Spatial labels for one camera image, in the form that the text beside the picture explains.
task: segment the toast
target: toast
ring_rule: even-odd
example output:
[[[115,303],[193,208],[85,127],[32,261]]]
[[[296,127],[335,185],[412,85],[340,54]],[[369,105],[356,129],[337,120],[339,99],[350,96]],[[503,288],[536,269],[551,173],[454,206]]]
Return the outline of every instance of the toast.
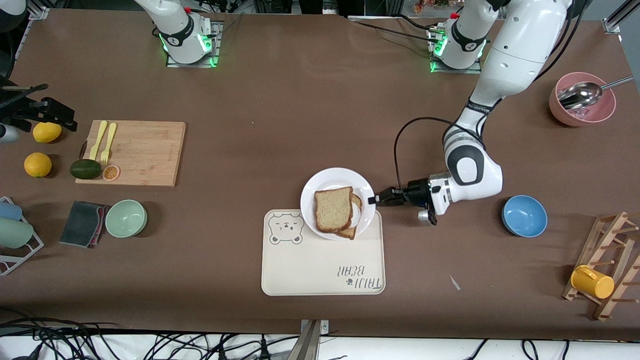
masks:
[[[360,214],[362,214],[362,200],[360,200],[358,195],[352,193],[351,202],[356,204],[356,206],[358,206],[358,209],[360,209]],[[345,229],[342,231],[338,231],[335,234],[343,238],[349,238],[350,240],[353,240],[356,237],[356,228],[357,228],[357,225],[354,227],[349,227],[348,229]]]
[[[315,193],[316,227],[323,233],[337,233],[351,226],[353,187]]]

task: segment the orange slice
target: orange slice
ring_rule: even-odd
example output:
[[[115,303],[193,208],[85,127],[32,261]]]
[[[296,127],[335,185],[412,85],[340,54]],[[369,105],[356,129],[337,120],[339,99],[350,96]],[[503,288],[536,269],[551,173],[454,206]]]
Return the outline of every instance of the orange slice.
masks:
[[[120,167],[118,165],[109,165],[102,171],[102,179],[105,181],[114,181],[120,177]]]

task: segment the brown table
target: brown table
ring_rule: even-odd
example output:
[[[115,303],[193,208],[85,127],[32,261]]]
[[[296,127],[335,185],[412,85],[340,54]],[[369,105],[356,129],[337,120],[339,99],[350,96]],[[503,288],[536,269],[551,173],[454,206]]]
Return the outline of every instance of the brown table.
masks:
[[[380,209],[387,287],[358,297],[263,294],[264,214],[296,208],[307,179],[328,167],[356,170],[378,190],[394,185],[399,128],[424,115],[454,120],[477,76],[431,74],[424,42],[338,16],[243,16],[209,70],[164,67],[151,29],[143,12],[52,10],[33,24],[12,80],[48,83],[38,96],[75,109],[79,128],[54,145],[24,136],[1,147],[0,194],[24,207],[46,246],[0,279],[0,305],[136,329],[297,332],[300,319],[323,318],[340,335],[640,338],[637,305],[618,305],[603,323],[590,320],[588,301],[560,298],[594,217],[640,204],[636,88],[617,88],[616,114],[597,126],[564,127],[548,112],[567,72],[630,74],[618,37],[599,22],[584,22],[562,60],[491,115],[484,139],[504,171],[500,195],[454,204],[430,228],[417,208]],[[186,122],[176,187],[74,184],[67,169],[94,119]],[[403,136],[405,181],[444,169],[443,130],[419,123]],[[34,151],[52,154],[54,177],[24,173]],[[548,211],[538,238],[500,222],[504,200],[519,193]],[[74,200],[127,198],[150,215],[138,238],[107,234],[94,250],[58,244]]]

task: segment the green bowl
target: green bowl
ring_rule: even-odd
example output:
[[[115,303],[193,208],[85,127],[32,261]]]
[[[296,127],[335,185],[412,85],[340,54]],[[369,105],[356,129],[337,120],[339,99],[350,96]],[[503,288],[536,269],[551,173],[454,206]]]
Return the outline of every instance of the green bowl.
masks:
[[[135,200],[123,200],[115,204],[104,221],[109,234],[116,238],[135,236],[147,224],[147,212]]]

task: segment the bowl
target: bowl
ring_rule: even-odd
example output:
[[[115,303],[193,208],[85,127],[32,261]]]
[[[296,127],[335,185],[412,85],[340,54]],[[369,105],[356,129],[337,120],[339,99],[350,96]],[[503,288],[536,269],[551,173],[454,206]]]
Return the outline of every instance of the bowl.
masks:
[[[502,222],[515,235],[535,238],[547,228],[547,212],[531,196],[517,195],[504,205]]]
[[[123,200],[111,207],[104,223],[109,234],[116,238],[128,238],[145,228],[147,212],[139,202]]]
[[[586,72],[572,72],[567,74],[558,80],[556,85],[549,95],[549,109],[558,121],[569,126],[585,126],[596,124],[597,122],[603,122],[613,115],[616,111],[616,96],[613,94],[613,90],[605,90],[602,92],[602,97],[594,105],[588,107],[589,113],[586,114],[584,119],[580,119],[571,114],[565,108],[560,105],[558,100],[558,90],[564,90],[569,86],[572,86],[583,81],[590,81],[600,86],[606,83],[597,76],[587,74]]]

